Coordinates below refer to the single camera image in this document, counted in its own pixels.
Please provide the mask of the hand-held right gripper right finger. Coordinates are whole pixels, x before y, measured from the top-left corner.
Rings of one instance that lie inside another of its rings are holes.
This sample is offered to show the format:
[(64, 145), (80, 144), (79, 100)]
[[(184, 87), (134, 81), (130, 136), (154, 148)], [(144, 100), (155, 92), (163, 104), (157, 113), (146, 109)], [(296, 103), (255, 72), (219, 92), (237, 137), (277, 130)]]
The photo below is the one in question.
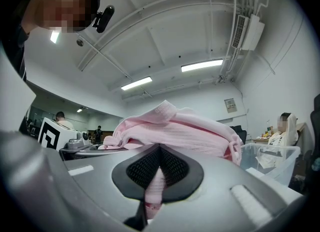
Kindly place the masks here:
[(282, 232), (304, 204), (300, 194), (268, 176), (218, 158), (193, 159), (203, 181), (187, 199), (162, 205), (153, 219), (160, 218), (161, 232)]

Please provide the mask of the pink garment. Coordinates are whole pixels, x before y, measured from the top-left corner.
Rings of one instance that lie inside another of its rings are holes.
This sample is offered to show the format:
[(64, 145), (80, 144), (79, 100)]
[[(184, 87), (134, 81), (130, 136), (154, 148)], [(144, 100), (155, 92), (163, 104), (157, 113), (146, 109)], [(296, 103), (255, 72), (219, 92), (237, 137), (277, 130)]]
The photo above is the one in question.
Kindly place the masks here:
[(192, 109), (177, 109), (163, 101), (152, 110), (124, 119), (112, 136), (106, 136), (100, 150), (139, 148), (161, 143), (173, 145), (215, 157), (241, 163), (242, 140), (229, 126)]

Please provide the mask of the black mesh office chair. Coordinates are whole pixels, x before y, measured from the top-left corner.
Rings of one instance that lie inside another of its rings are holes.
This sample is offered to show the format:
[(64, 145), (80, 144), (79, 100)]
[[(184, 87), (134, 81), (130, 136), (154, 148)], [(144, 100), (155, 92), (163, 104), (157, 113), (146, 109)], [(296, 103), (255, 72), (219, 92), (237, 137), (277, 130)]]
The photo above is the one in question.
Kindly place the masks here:
[(305, 180), (303, 193), (305, 195), (320, 190), (320, 103), (313, 104), (309, 115), (310, 147), (305, 154)]

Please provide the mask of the clear plastic storage bin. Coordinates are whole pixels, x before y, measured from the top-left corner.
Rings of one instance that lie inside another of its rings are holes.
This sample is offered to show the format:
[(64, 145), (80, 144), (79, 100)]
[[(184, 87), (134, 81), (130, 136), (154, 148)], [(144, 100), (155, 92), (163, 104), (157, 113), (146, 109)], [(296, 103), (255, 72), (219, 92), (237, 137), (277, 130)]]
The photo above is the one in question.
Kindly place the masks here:
[(245, 144), (241, 147), (240, 167), (259, 178), (268, 176), (288, 186), (300, 153), (301, 149), (297, 146)]

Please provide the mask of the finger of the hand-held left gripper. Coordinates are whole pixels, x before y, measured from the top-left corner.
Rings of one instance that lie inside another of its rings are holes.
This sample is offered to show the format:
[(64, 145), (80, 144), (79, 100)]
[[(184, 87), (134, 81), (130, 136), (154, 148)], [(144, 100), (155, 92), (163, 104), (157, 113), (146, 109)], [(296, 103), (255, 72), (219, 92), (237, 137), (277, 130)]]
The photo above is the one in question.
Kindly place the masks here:
[(127, 151), (127, 149), (119, 148), (119, 149), (98, 150), (98, 145), (91, 145), (91, 146), (84, 146), (83, 148), (77, 148), (77, 149), (63, 148), (59, 150), (59, 155), (63, 161), (70, 161), (70, 160), (111, 155), (111, 154), (116, 154), (123, 151)]

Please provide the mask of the white ceiling air conditioner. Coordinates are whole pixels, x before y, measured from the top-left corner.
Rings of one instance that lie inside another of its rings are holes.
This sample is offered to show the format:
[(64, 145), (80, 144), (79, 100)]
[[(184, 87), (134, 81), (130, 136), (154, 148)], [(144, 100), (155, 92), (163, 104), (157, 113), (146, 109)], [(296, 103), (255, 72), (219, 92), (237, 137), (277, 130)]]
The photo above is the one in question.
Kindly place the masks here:
[(241, 50), (254, 51), (262, 35), (265, 24), (254, 14), (250, 17), (243, 15), (236, 16), (235, 30), (231, 46)]

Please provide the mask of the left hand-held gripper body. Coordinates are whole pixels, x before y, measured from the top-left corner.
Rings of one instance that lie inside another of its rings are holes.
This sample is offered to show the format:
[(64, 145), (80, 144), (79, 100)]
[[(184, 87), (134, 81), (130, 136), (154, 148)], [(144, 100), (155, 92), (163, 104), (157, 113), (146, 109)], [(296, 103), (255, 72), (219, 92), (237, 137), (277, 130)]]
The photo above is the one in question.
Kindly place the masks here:
[(91, 146), (88, 134), (66, 127), (54, 120), (44, 118), (38, 142), (44, 148), (66, 152), (77, 152)]

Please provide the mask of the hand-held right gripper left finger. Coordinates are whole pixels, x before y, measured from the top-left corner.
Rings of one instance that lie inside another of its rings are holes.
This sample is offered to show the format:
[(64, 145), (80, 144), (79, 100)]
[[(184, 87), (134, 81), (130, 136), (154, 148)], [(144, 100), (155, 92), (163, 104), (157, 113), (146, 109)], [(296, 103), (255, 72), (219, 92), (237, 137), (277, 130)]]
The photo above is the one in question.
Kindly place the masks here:
[(160, 145), (65, 161), (72, 179), (98, 210), (101, 232), (161, 232), (161, 220), (147, 222), (145, 190), (159, 164)]

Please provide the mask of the wall notice sign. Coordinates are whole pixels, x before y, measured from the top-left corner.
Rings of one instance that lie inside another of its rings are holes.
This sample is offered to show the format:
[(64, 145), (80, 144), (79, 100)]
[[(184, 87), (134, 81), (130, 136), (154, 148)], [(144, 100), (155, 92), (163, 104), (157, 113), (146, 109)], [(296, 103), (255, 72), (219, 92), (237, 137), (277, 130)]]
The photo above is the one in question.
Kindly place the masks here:
[(237, 106), (233, 98), (224, 100), (224, 103), (228, 113), (237, 112)]

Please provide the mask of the wooden desk with white legs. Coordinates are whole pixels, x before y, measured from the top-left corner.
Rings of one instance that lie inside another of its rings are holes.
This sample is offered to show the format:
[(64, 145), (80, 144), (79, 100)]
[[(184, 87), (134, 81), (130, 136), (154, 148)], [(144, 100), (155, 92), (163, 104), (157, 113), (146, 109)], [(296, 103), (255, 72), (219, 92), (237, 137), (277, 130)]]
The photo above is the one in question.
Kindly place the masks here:
[[(298, 139), (301, 137), (302, 135), (302, 132), (303, 132), (303, 129), (305, 128), (306, 126), (306, 123), (303, 122), (303, 123), (299, 123), (296, 125), (296, 129), (298, 131)], [(254, 143), (262, 143), (262, 144), (267, 144), (269, 142), (269, 138), (270, 137), (260, 137), (260, 138), (255, 138), (255, 139), (252, 139), (252, 141)]]

